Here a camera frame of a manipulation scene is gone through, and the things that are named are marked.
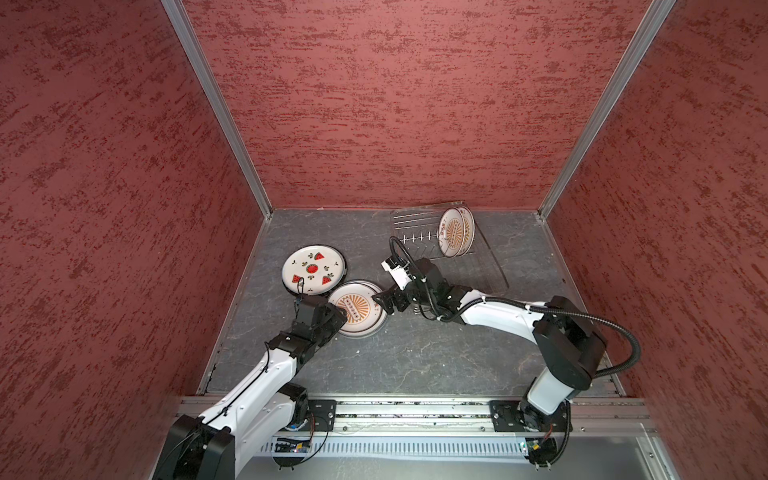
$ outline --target plate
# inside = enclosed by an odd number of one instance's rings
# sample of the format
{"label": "plate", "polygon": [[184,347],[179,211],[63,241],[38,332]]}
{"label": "plate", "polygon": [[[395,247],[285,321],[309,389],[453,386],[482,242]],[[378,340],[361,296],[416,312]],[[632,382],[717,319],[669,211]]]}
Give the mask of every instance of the plate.
{"label": "plate", "polygon": [[461,212],[455,208],[449,208],[440,219],[438,227],[438,243],[440,250],[446,257],[453,257],[462,248],[464,241],[464,219]]}
{"label": "plate", "polygon": [[377,285],[365,280],[348,282],[337,288],[328,301],[346,311],[347,321],[339,333],[353,338],[370,336],[377,332],[386,320],[386,312],[373,301],[372,296],[381,293]]}
{"label": "plate", "polygon": [[320,295],[329,292],[344,278],[346,262],[342,254],[327,245],[310,245],[291,253],[283,264],[283,284],[299,293],[303,279],[303,293]]}
{"label": "plate", "polygon": [[458,207],[456,210],[462,215],[462,220],[464,221],[464,240],[462,240],[462,246],[456,254],[457,257],[460,257],[469,252],[469,247],[475,241],[475,218],[466,207]]}

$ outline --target gray stone floor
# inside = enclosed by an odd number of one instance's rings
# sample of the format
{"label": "gray stone floor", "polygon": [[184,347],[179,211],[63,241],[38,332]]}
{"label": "gray stone floor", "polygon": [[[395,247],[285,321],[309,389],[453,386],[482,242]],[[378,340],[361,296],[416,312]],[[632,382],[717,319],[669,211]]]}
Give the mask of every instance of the gray stone floor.
{"label": "gray stone floor", "polygon": [[[293,297],[283,287],[285,259],[300,247],[324,243],[340,250],[347,280],[389,287],[380,263],[389,256],[389,210],[278,210],[250,274],[208,392],[228,392],[264,354],[264,342],[293,319]],[[475,213],[518,300],[573,297],[535,215]],[[429,322],[410,310],[396,313],[374,336],[337,336],[293,380],[315,393],[520,396],[541,372],[538,348],[485,327]],[[610,380],[589,396],[615,396]]]}

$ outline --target robotic arm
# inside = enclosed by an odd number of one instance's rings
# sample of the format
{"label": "robotic arm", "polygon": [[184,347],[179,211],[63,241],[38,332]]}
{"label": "robotic arm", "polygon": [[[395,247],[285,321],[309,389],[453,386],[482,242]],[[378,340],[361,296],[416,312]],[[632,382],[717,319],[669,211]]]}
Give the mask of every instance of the robotic arm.
{"label": "robotic arm", "polygon": [[[403,259],[397,247],[405,254]],[[592,380],[633,366],[640,359],[640,344],[625,328],[588,313],[562,296],[549,302],[525,303],[486,296],[477,290],[448,283],[426,258],[414,261],[400,241],[390,239],[392,256],[382,262],[396,284],[373,299],[388,314],[402,312],[411,303],[427,317],[427,309],[438,320],[462,325],[482,325],[521,336],[541,350],[546,367],[528,387],[517,412],[508,419],[525,429],[540,432],[551,425],[552,416]],[[632,345],[630,358],[618,366],[598,370],[606,339],[592,322],[616,329]]]}
{"label": "robotic arm", "polygon": [[346,323],[346,314],[320,296],[302,298],[291,331],[267,343],[259,364],[196,419],[170,428],[153,480],[234,480],[275,432],[308,421],[306,389],[290,383],[315,352]]}

